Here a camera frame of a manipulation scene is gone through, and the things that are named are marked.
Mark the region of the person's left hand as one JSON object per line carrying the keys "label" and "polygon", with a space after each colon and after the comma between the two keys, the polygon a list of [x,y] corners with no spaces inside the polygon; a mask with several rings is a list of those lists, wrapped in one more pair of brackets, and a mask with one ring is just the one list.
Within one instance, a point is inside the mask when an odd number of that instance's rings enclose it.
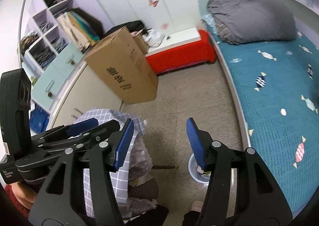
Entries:
{"label": "person's left hand", "polygon": [[26,209],[31,210],[37,197],[37,193],[22,182],[16,182],[11,185],[11,190],[17,201]]}

